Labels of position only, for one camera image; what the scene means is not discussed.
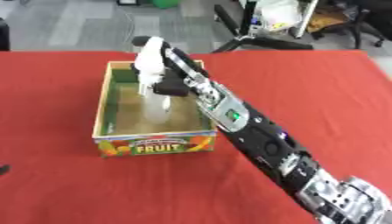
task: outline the red table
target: red table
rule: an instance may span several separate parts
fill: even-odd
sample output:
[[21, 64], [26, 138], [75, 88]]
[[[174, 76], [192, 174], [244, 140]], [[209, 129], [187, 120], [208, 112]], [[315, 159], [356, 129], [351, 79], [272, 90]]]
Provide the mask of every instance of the red table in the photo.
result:
[[[315, 223], [222, 136], [206, 153], [103, 159], [102, 77], [123, 52], [1, 52], [2, 224]], [[392, 84], [361, 52], [196, 55], [335, 177], [392, 196]]]

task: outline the table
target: table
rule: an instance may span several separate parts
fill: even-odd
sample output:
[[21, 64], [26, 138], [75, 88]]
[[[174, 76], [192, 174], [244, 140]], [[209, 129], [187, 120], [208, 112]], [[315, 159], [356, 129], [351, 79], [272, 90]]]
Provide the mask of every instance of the table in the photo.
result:
[[[102, 77], [124, 52], [0, 52], [2, 224], [315, 223], [230, 143], [103, 159], [91, 140]], [[194, 55], [336, 178], [392, 196], [392, 85], [362, 52]]]

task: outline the robotic hand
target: robotic hand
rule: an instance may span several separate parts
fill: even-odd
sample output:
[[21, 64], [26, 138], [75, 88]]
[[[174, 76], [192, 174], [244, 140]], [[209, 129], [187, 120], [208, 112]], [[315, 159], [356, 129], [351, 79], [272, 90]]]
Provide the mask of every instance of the robotic hand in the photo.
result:
[[[136, 37], [133, 44], [144, 46], [149, 39]], [[162, 39], [161, 43], [157, 53], [164, 65], [182, 81], [170, 82], [175, 83], [173, 89], [168, 87], [170, 83], [162, 85], [163, 88], [156, 85], [154, 92], [183, 95], [183, 91], [177, 90], [187, 89], [197, 95], [199, 109], [216, 122], [234, 147], [320, 223], [392, 223], [387, 195], [360, 178], [335, 179], [320, 167], [306, 148], [268, 117], [238, 99], [223, 85], [210, 80], [208, 73], [181, 50]]]

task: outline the cardboard box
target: cardboard box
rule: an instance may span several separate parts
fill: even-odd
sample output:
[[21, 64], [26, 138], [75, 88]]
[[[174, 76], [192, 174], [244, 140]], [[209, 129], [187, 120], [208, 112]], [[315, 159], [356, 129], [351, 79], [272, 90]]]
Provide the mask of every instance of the cardboard box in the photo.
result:
[[93, 132], [102, 156], [212, 151], [217, 130], [201, 114], [193, 95], [172, 97], [171, 115], [163, 124], [144, 118], [131, 64], [108, 63]]

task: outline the chair leg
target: chair leg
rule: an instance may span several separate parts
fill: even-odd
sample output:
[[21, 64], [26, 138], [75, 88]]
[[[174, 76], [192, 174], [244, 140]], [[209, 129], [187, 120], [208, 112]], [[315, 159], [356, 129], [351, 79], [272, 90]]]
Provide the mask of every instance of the chair leg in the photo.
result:
[[355, 49], [361, 49], [362, 38], [360, 27], [354, 26], [350, 29], [350, 32], [353, 34], [353, 38], [355, 40]]
[[353, 22], [353, 27], [350, 29], [355, 39], [355, 49], [361, 49], [361, 27], [363, 26], [363, 21], [365, 20], [365, 17], [368, 15], [368, 13], [369, 10], [360, 7], [358, 9], [358, 16], [355, 18], [355, 21]]
[[361, 32], [364, 32], [364, 33], [367, 33], [367, 34], [370, 34], [370, 35], [372, 35], [372, 36], [374, 36], [374, 37], [377, 37], [377, 38], [378, 38], [378, 41], [375, 42], [374, 45], [375, 45], [375, 46], [378, 46], [378, 47], [381, 47], [381, 46], [382, 46], [382, 44], [383, 44], [385, 38], [384, 38], [384, 36], [383, 36], [379, 31], [377, 31], [375, 28], [373, 28], [373, 27], [371, 27], [371, 26], [369, 26], [369, 25], [364, 25], [364, 24], [362, 24], [362, 26], [360, 27], [360, 31], [361, 31]]

